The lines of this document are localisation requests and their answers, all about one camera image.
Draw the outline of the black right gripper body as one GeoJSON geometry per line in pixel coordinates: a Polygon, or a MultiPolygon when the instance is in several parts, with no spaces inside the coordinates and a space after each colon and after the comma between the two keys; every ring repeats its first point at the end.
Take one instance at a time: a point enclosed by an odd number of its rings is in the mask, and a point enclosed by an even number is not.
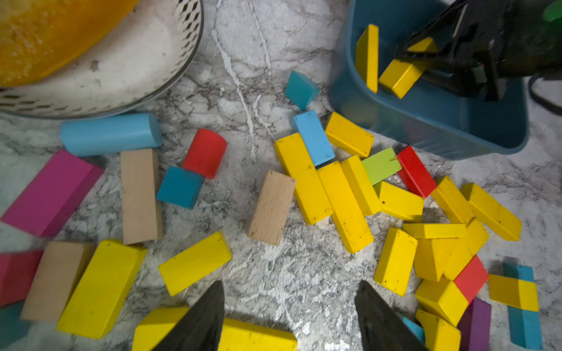
{"type": "Polygon", "coordinates": [[[511,78],[561,79],[561,2],[454,1],[395,58],[426,65],[453,94],[500,101],[511,78]]]}

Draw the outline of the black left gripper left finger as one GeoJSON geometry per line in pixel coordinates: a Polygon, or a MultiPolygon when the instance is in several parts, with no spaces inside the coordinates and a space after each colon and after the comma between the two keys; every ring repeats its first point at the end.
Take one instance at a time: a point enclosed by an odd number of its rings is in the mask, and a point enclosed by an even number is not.
{"type": "Polygon", "coordinates": [[[217,280],[153,350],[218,350],[224,319],[224,286],[217,280]]]}

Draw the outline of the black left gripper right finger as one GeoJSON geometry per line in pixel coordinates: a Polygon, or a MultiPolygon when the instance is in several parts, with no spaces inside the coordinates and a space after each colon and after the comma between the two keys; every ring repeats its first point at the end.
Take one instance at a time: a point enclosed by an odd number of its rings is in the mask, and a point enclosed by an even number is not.
{"type": "Polygon", "coordinates": [[[363,350],[427,350],[369,282],[360,282],[355,306],[363,350]]]}

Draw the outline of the teal plastic bin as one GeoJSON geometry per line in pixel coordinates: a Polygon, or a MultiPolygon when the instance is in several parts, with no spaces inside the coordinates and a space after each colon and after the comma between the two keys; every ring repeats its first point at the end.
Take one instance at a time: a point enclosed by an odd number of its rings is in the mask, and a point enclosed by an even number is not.
{"type": "Polygon", "coordinates": [[[447,8],[443,1],[351,1],[329,79],[329,102],[340,115],[365,129],[450,160],[486,154],[516,154],[529,136],[523,79],[509,81],[500,102],[451,94],[418,80],[400,99],[380,88],[373,93],[355,68],[357,41],[379,28],[380,71],[395,48],[447,8]]]}

